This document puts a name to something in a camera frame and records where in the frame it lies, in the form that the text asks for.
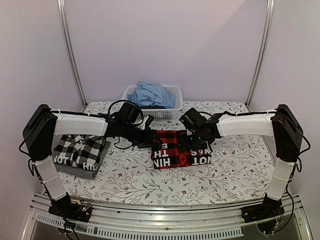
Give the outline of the red black plaid shirt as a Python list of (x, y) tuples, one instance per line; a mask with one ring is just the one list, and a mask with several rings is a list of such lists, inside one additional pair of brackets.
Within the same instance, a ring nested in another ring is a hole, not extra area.
[(211, 147), (205, 144), (201, 149), (191, 149), (186, 130), (157, 130), (156, 133), (162, 144), (151, 148), (155, 170), (211, 164)]

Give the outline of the black white plaid shirt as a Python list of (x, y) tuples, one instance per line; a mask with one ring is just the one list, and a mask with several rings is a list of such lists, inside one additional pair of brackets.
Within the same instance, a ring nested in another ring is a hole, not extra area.
[(110, 142), (103, 136), (62, 135), (53, 149), (53, 162), (56, 165), (95, 172), (109, 145)]

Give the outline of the grey shirt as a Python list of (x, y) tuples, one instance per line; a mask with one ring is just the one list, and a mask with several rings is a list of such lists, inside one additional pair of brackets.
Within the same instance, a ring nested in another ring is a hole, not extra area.
[(87, 170), (84, 170), (81, 168), (71, 167), (71, 166), (67, 166), (67, 165), (58, 165), (55, 163), (54, 163), (54, 166), (59, 172), (67, 173), (67, 174), (70, 174), (70, 175), (73, 175), (76, 177), (80, 177), (83, 179), (94, 180), (96, 178), (96, 175), (99, 172), (99, 169), (101, 167), (102, 162), (103, 162), (103, 160), (100, 162), (96, 171), (87, 171)]

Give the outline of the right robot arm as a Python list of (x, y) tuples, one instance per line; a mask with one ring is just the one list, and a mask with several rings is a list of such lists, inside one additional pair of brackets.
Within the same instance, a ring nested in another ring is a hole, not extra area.
[(276, 163), (265, 197), (259, 206), (262, 218), (269, 218), (278, 210), (278, 203), (292, 179), (295, 164), (301, 154), (303, 130), (286, 104), (260, 111), (215, 113), (210, 118), (190, 108), (180, 118), (187, 134), (178, 138), (178, 149), (204, 150), (215, 140), (229, 136), (267, 136), (274, 139)]

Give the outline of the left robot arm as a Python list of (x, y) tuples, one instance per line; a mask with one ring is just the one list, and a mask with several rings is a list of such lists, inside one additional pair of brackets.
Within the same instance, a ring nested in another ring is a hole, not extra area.
[(65, 199), (67, 192), (59, 178), (53, 161), (53, 150), (58, 137), (63, 135), (84, 135), (107, 138), (123, 138), (134, 147), (150, 148), (162, 144), (155, 130), (149, 124), (152, 117), (136, 122), (143, 112), (130, 102), (125, 102), (114, 113), (90, 114), (84, 112), (51, 109), (40, 104), (22, 131), (21, 153), (31, 160), (39, 182), (55, 202), (55, 209), (63, 216), (74, 213), (74, 205)]

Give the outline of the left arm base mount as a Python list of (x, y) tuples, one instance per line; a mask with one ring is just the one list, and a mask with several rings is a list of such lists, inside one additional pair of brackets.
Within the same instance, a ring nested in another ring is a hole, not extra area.
[(84, 202), (83, 199), (72, 201), (66, 193), (61, 199), (51, 201), (48, 212), (68, 220), (88, 223), (92, 214), (92, 204)]

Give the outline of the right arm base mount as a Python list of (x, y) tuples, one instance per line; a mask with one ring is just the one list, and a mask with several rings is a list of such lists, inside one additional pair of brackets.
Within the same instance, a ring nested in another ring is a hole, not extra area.
[(263, 202), (245, 206), (241, 209), (241, 217), (245, 223), (258, 222), (257, 229), (264, 235), (274, 234), (284, 219), (284, 207), (281, 200), (273, 200), (267, 196)]

